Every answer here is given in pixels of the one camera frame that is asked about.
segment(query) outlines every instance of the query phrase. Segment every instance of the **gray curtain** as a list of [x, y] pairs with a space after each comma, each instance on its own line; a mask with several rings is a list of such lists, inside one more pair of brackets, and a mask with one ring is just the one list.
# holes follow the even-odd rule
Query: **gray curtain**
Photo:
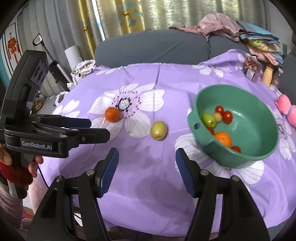
[[210, 13], [220, 12], [264, 29], [270, 29], [268, 0], [141, 0], [146, 28], [174, 24], [197, 25]]
[[[41, 45], [34, 47], [32, 44], [40, 33], [50, 54], [70, 76], [71, 69], [65, 49], [77, 45], [82, 59], [92, 58], [80, 21], [79, 7], [75, 0], [30, 0], [17, 20], [23, 51], [43, 50]], [[41, 93], [45, 97], [51, 97], [61, 91], [62, 88], [55, 83], [51, 73], [48, 73]]]

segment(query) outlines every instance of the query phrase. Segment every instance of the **cable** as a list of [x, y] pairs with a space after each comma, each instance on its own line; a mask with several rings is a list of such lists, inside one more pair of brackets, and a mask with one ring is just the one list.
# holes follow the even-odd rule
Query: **cable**
[[[44, 176], [43, 176], [43, 174], [42, 174], [42, 171], [41, 171], [41, 169], [40, 169], [39, 166], [38, 166], [38, 170], [39, 170], [39, 172], [40, 172], [40, 175], [41, 175], [41, 177], [42, 177], [42, 179], [43, 179], [43, 181], [44, 181], [44, 183], [45, 183], [47, 189], [49, 189], [49, 186], [47, 185], [47, 183], [46, 183], [46, 181], [45, 181], [45, 179], [44, 179]], [[82, 220], [82, 218], [79, 217], [78, 215], [74, 214], [74, 216], [76, 216], [77, 218], [79, 218], [80, 220]]]
[[39, 170], [39, 172], [40, 172], [40, 175], [41, 175], [41, 177], [42, 177], [42, 179], [43, 179], [43, 181], [44, 181], [46, 187], [49, 189], [49, 186], [47, 185], [47, 183], [46, 183], [46, 181], [45, 181], [45, 179], [44, 179], [44, 176], [43, 176], [43, 174], [42, 174], [42, 171], [41, 171], [41, 169], [40, 169], [39, 166], [38, 166], [38, 170]]

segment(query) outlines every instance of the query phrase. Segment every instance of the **white cylinder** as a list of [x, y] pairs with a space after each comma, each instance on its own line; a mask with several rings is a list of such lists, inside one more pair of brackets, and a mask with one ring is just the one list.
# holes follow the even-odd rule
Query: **white cylinder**
[[77, 45], [74, 45], [65, 50], [65, 55], [70, 65], [71, 70], [80, 62], [81, 56], [78, 50]]

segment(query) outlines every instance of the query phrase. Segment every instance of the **folded clothes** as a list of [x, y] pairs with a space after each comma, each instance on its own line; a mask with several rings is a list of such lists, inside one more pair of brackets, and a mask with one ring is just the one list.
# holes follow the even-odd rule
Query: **folded clothes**
[[250, 54], [251, 55], [255, 55], [257, 57], [257, 59], [265, 61], [267, 63], [271, 63], [274, 66], [279, 66], [279, 62], [277, 61], [277, 59], [272, 55], [272, 53], [266, 52], [266, 51], [262, 51], [252, 45], [246, 44]]
[[233, 41], [239, 41], [239, 27], [235, 21], [223, 13], [212, 13], [206, 15], [196, 26], [171, 26], [181, 31], [201, 34], [206, 40], [210, 33], [229, 38]]
[[267, 37], [267, 36], [263, 36], [263, 35], [250, 35], [248, 33], [241, 33], [240, 34], [240, 39], [264, 39], [266, 42], [268, 43], [275, 43], [275, 44], [280, 44], [279, 41], [274, 40], [274, 38], [272, 37]]
[[266, 52], [282, 52], [282, 50], [277, 44], [270, 44], [270, 43], [264, 42], [262, 39], [249, 39], [248, 43]]
[[271, 37], [276, 41], [279, 41], [279, 37], [276, 36], [275, 34], [273, 34], [270, 31], [267, 31], [259, 26], [250, 24], [250, 23], [246, 23], [244, 21], [241, 20], [237, 20], [237, 23], [240, 27], [240, 30], [245, 31], [246, 33], [248, 33], [249, 35], [261, 35], [261, 36], [265, 36], [265, 37]]
[[283, 66], [284, 64], [284, 59], [282, 58], [282, 56], [279, 53], [272, 53], [270, 52], [270, 54], [278, 61], [280, 66]]

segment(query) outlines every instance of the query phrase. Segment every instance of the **finger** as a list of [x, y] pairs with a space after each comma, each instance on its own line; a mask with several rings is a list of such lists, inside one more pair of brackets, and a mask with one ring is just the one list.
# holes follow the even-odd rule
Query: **finger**
[[37, 177], [38, 163], [35, 161], [31, 162], [28, 166], [28, 170], [32, 174], [32, 177]]
[[0, 144], [0, 161], [8, 166], [12, 164], [11, 156], [2, 146], [2, 144]]
[[36, 161], [38, 164], [42, 164], [42, 163], [43, 163], [43, 157], [42, 157], [42, 156], [35, 156], [35, 161]]

